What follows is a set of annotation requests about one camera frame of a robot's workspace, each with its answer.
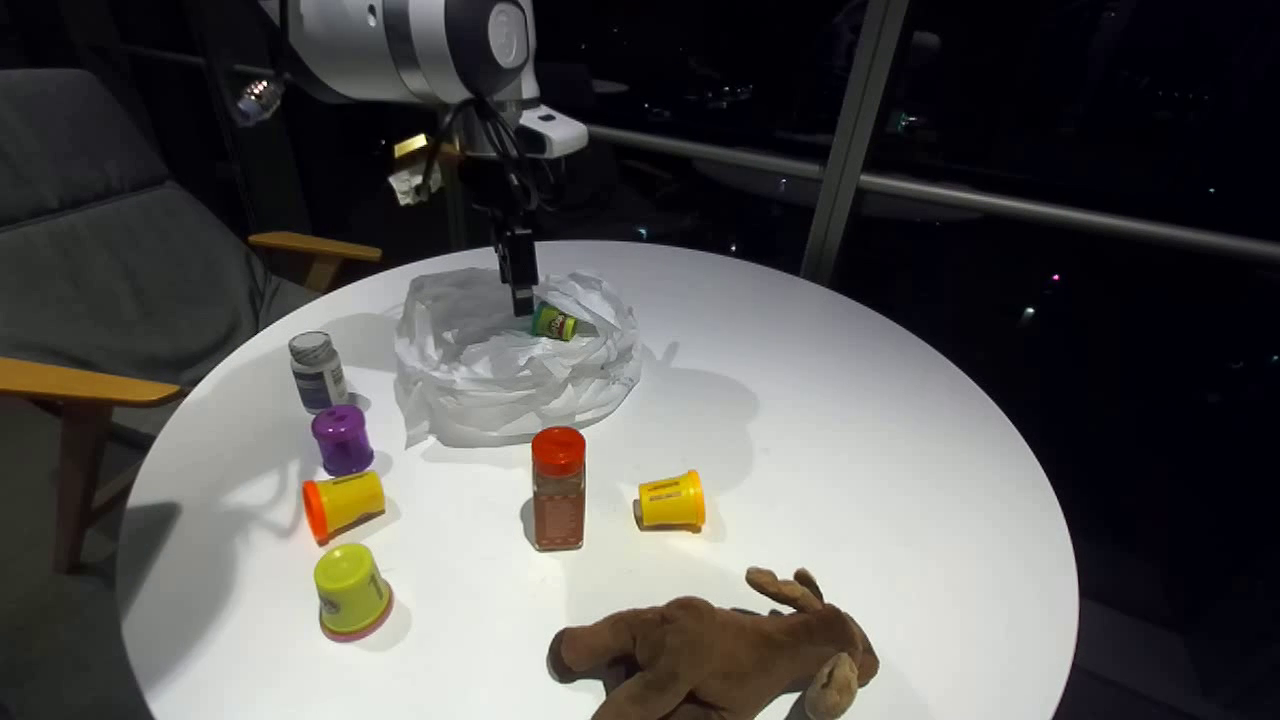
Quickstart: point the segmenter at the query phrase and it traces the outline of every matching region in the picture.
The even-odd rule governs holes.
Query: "chair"
[[[301,233],[247,248],[311,254],[308,287],[382,260]],[[157,436],[183,389],[311,297],[247,248],[170,175],[95,75],[0,72],[0,395],[60,418],[60,570],[104,507],[109,430]]]

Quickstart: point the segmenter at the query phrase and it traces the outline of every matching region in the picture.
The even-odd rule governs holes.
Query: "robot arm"
[[[589,128],[542,103],[531,75],[531,0],[256,0],[281,29],[315,95],[423,103],[453,113],[493,103],[527,155],[555,160],[589,143]],[[472,155],[493,147],[461,128]]]

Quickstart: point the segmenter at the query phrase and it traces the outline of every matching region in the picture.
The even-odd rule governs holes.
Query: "plastic bag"
[[[515,445],[550,424],[595,424],[640,378],[638,316],[595,274],[542,283],[537,299],[589,323],[546,339],[511,316],[497,273],[421,274],[398,327],[398,401],[410,445]]]

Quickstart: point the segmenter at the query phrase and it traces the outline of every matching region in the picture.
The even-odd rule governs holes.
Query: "yellow-green cup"
[[[331,640],[362,640],[391,617],[391,583],[366,542],[331,542],[315,558],[320,629]]]
[[[315,542],[358,528],[390,507],[385,479],[375,471],[352,471],[335,479],[303,479],[303,507]]]
[[[707,521],[699,471],[680,471],[680,477],[640,483],[633,510],[645,532],[652,532],[652,528],[699,532]]]

